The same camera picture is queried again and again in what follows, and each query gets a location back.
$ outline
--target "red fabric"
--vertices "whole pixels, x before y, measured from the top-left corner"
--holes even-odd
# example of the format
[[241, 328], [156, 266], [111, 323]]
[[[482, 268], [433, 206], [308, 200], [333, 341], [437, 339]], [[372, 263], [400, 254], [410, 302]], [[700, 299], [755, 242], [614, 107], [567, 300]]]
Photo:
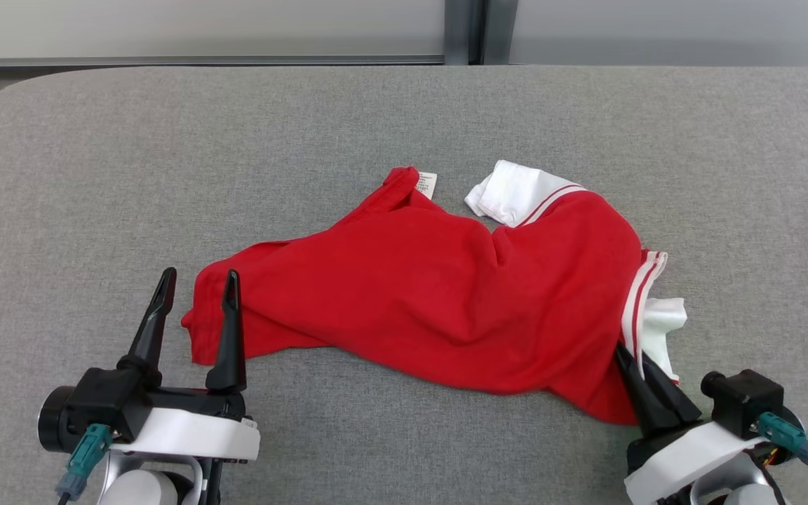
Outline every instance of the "red fabric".
[[447, 386], [549, 390], [606, 422], [635, 423], [613, 352], [637, 234], [590, 191], [526, 226], [447, 214], [391, 171], [329, 230], [258, 243], [202, 271], [182, 319], [192, 359], [215, 360], [228, 269], [241, 281], [246, 357], [337, 346]]

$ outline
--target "white panel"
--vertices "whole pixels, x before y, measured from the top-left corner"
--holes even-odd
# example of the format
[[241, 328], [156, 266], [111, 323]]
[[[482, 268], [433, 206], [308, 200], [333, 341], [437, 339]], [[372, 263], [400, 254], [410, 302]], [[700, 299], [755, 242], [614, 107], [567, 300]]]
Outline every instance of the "white panel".
[[510, 61], [808, 65], [808, 0], [520, 0]]
[[442, 54], [441, 0], [0, 0], [0, 58]]

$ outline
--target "red stripe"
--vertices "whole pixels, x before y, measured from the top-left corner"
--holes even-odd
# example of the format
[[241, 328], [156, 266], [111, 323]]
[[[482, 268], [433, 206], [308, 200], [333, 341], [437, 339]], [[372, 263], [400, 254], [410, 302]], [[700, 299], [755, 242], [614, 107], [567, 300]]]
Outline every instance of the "red stripe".
[[526, 221], [531, 220], [532, 216], [535, 215], [536, 212], [541, 210], [541, 208], [544, 207], [544, 204], [547, 203], [549, 199], [553, 198], [554, 195], [556, 195], [558, 192], [561, 192], [561, 191], [563, 191], [564, 189], [567, 189], [567, 188], [581, 188], [581, 186], [579, 186], [578, 184], [567, 184], [565, 186], [561, 186], [560, 188], [557, 188], [557, 191], [554, 191], [554, 192], [552, 192], [551, 194], [548, 195], [548, 198], [542, 199], [541, 203], [538, 204], [538, 207], [536, 207], [535, 210], [532, 211], [532, 214], [529, 214], [529, 217], [526, 217], [525, 220], [522, 221], [522, 223], [517, 224], [517, 227], [521, 227], [523, 224], [526, 223]]
[[655, 269], [657, 269], [657, 262], [659, 261], [660, 253], [658, 252], [656, 256], [654, 256], [654, 262], [649, 271], [647, 271], [647, 275], [644, 275], [644, 279], [641, 280], [641, 284], [638, 284], [638, 293], [635, 294], [635, 307], [631, 316], [631, 332], [632, 340], [634, 341], [633, 347], [635, 348], [635, 360], [638, 362], [638, 364], [641, 364], [641, 355], [638, 354], [638, 308], [641, 306], [641, 293], [644, 292], [645, 285], [647, 285], [647, 282], [650, 281], [650, 274], [654, 273]]

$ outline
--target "camera lens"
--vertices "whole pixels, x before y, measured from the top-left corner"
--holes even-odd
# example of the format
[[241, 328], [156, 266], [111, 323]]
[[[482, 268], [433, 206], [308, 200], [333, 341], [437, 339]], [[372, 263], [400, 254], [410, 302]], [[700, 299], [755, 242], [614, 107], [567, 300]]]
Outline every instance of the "camera lens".
[[36, 421], [39, 444], [49, 452], [71, 452], [76, 447], [77, 440], [66, 439], [74, 437], [67, 431], [67, 415], [64, 414], [67, 397], [73, 392], [73, 386], [57, 387], [39, 409], [39, 418]]

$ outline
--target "folded red garment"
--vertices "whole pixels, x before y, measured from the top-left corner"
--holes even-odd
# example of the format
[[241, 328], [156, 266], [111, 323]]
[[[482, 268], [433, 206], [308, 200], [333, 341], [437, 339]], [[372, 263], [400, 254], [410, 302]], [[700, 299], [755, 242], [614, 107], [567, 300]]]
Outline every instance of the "folded red garment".
[[206, 267], [182, 319], [193, 361], [215, 360], [222, 288], [236, 269], [248, 358], [336, 346], [435, 383], [544, 389], [603, 421], [635, 423], [613, 352], [625, 335], [640, 357], [635, 331], [665, 255], [642, 250], [599, 195], [543, 175], [557, 182], [526, 211], [496, 196], [513, 191], [506, 184], [477, 186], [487, 186], [482, 212], [515, 220], [490, 233], [417, 191], [416, 169], [396, 168], [329, 230]]

